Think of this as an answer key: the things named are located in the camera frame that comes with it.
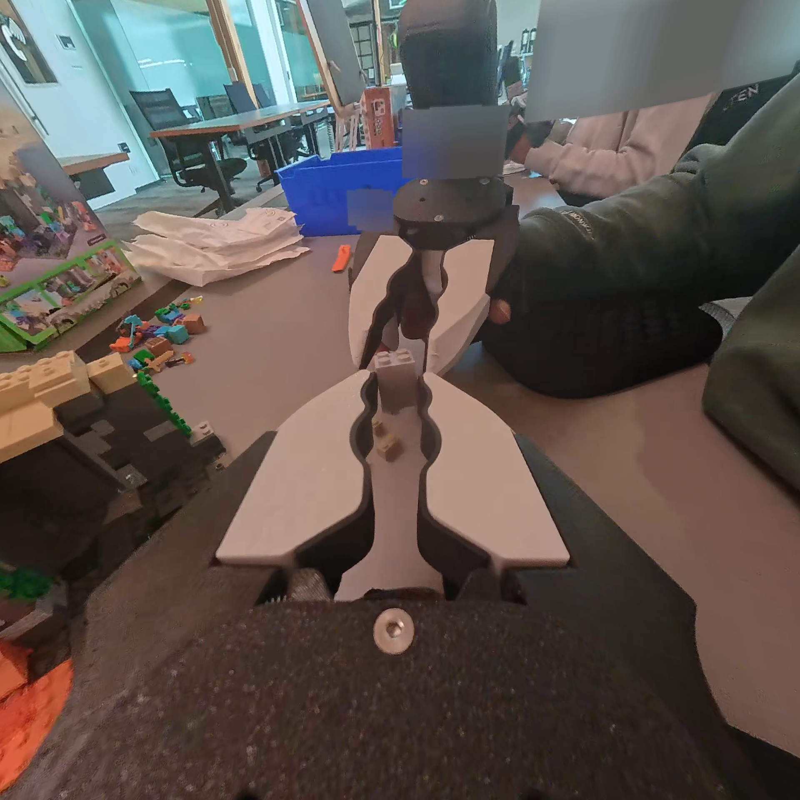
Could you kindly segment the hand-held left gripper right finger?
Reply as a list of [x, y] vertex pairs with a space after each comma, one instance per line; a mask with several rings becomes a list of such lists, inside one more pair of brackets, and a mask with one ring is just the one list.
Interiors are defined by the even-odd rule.
[[419, 380], [425, 465], [417, 547], [444, 577], [474, 570], [562, 568], [569, 551], [515, 432], [438, 375]]

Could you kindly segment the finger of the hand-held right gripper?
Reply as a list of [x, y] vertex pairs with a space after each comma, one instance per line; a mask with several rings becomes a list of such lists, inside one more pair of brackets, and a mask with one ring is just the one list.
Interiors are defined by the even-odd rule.
[[398, 236], [379, 236], [350, 285], [347, 334], [354, 366], [364, 370], [390, 328], [390, 340], [399, 335], [414, 339], [403, 321], [402, 288], [412, 259], [411, 246]]
[[490, 307], [487, 284], [494, 248], [492, 239], [471, 239], [444, 253], [445, 286], [427, 338], [425, 373], [449, 371], [484, 324]]

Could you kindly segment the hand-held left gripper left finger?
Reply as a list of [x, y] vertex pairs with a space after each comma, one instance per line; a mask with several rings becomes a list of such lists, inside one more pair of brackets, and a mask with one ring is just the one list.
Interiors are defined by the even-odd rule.
[[312, 569], [335, 595], [375, 540], [367, 455], [378, 379], [360, 370], [279, 426], [216, 550], [224, 565]]

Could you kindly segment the person's right forearm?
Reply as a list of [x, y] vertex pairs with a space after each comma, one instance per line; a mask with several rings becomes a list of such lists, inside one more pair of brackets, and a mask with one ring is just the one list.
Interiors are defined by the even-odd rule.
[[670, 175], [527, 215], [495, 293], [514, 308], [623, 294], [798, 302], [798, 242], [794, 77], [729, 144], [694, 148]]

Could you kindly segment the grey desk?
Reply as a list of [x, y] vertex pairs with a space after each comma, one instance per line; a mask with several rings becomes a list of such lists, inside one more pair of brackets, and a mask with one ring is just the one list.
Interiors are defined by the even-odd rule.
[[[135, 289], [66, 335], [77, 348], [123, 308], [168, 287], [203, 295], [209, 331], [195, 363], [158, 379], [190, 423], [209, 422], [231, 456], [350, 375], [346, 275], [331, 268], [355, 238], [194, 291], [145, 273]], [[471, 347], [446, 376], [531, 441], [697, 605], [702, 667], [729, 723], [798, 755], [798, 500], [702, 413], [700, 365], [626, 393], [566, 401], [516, 385]]]

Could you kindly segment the blue plastic bin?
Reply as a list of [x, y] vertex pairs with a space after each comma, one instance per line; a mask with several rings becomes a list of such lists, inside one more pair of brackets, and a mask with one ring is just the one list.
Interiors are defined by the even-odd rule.
[[318, 155], [277, 170], [289, 208], [305, 236], [356, 235], [348, 219], [348, 193], [394, 196], [405, 183], [401, 147]]

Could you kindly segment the red-orange toy set box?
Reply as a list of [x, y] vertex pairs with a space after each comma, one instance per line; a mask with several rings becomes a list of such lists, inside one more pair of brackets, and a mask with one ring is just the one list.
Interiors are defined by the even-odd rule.
[[389, 86], [370, 86], [361, 97], [362, 127], [367, 150], [397, 145], [395, 114]]

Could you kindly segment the white paper bag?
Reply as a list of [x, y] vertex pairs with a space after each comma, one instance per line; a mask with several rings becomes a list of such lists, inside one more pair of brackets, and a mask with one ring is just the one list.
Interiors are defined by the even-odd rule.
[[149, 234], [202, 250], [254, 245], [283, 238], [296, 242], [303, 238], [295, 214], [272, 207], [250, 207], [236, 219], [192, 218], [147, 211], [135, 218], [134, 225]]
[[302, 237], [289, 235], [228, 245], [220, 250], [201, 249], [174, 239], [142, 235], [123, 245], [128, 261], [138, 269], [153, 270], [195, 287], [245, 275], [277, 262], [299, 257], [309, 251]]

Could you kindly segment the dark board on wooden easel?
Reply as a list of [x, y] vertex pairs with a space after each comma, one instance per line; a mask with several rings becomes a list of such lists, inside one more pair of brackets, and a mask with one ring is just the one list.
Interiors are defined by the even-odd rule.
[[341, 1], [299, 1], [299, 13], [335, 112], [335, 153], [358, 147], [365, 74]]

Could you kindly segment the wood-top office table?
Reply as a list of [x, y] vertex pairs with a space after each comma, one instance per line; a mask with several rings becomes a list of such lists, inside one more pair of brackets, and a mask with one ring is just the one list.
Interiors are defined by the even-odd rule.
[[92, 201], [115, 192], [105, 170], [116, 164], [129, 161], [125, 152], [102, 155], [59, 157], [58, 163], [71, 178], [86, 201]]
[[328, 112], [332, 109], [333, 107], [327, 99], [274, 105], [243, 114], [155, 130], [150, 132], [150, 137], [162, 143], [170, 142], [177, 145], [186, 142], [199, 148], [203, 163], [209, 172], [209, 189], [213, 190], [218, 197], [217, 207], [222, 209], [223, 213], [228, 213], [237, 207], [237, 203], [230, 190], [230, 179], [224, 176], [219, 161], [212, 151], [212, 143], [229, 133], [243, 134], [248, 144], [259, 143], [291, 130], [288, 125], [278, 126], [278, 123], [285, 122], [294, 116], [299, 116], [304, 124], [325, 122]]

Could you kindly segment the grey toy brick castle model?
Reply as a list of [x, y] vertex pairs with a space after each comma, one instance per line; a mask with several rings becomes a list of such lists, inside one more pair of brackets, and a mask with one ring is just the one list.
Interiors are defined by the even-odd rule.
[[90, 594], [228, 464], [146, 368], [64, 351], [2, 373], [2, 790], [50, 733]]

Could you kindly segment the pile of colourful toy bricks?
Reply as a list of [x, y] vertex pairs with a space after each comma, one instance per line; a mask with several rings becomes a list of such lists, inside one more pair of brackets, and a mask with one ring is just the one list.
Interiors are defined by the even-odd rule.
[[206, 332], [203, 316], [197, 311], [202, 302], [202, 295], [181, 297], [156, 309], [150, 320], [133, 314], [125, 317], [117, 325], [110, 352], [126, 358], [136, 374], [148, 376], [195, 363], [186, 346]]

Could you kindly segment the black office chair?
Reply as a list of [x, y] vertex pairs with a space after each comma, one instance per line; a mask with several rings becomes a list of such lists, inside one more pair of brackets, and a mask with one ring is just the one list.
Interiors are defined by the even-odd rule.
[[230, 105], [237, 115], [263, 110], [274, 105], [272, 94], [261, 83], [256, 82], [252, 85], [253, 95], [242, 82], [233, 82], [224, 88]]
[[[172, 90], [131, 91], [130, 94], [153, 133], [190, 124]], [[246, 169], [246, 162], [240, 157], [217, 158], [208, 139], [178, 135], [160, 137], [158, 141], [175, 183], [182, 188], [197, 187], [202, 191], [211, 189], [218, 192], [218, 181], [210, 168], [212, 162], [218, 165], [228, 184]]]

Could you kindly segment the person's green sweatshirt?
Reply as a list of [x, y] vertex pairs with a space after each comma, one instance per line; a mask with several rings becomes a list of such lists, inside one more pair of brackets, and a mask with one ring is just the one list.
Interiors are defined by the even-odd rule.
[[710, 365], [702, 407], [799, 492], [799, 248], [751, 298]]

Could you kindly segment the green printed toy set box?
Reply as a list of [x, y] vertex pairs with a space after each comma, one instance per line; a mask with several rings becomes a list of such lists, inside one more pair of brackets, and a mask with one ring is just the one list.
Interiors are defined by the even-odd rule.
[[3, 85], [2, 354], [40, 350], [141, 280]]

